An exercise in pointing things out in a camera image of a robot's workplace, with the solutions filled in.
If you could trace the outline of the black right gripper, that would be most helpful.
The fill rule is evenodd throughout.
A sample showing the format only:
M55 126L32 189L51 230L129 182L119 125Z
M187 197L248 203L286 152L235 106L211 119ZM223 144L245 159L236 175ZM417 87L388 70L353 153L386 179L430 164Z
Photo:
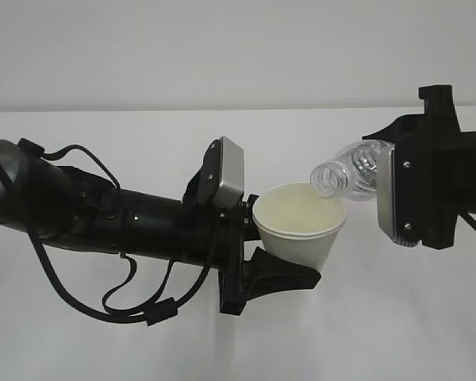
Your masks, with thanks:
M397 117L362 140L411 144L424 157L420 243L445 249L455 243L459 217L476 232L476 130L460 129L450 85L421 87L418 94L424 103L422 114Z

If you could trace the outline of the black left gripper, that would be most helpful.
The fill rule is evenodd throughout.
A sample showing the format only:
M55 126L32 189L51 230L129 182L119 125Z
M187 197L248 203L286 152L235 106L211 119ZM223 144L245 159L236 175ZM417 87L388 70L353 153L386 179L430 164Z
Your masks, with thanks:
M259 240L253 221L258 198L250 194L243 206L221 211L218 219L213 264L218 270L222 314L240 316L248 301L279 292L312 290L321 280L318 270L280 259L260 247L245 262L244 243Z

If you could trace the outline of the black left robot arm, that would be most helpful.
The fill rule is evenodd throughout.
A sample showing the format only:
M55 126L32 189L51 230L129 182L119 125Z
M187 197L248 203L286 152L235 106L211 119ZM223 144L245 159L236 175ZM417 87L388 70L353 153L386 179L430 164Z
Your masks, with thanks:
M244 243L259 239L252 219L257 197L244 193L244 152L227 137L209 145L179 200L126 190L110 171L94 175L59 165L66 155L66 148L47 153L30 140L0 140L0 225L29 235L55 292L91 318L148 325L172 318L211 269L218 272L220 311L231 315L254 298L310 290L320 280L318 270L263 247L245 258ZM157 291L138 306L95 310L63 286L45 251L49 246L118 255L131 273L137 256L197 265L201 273L180 298Z

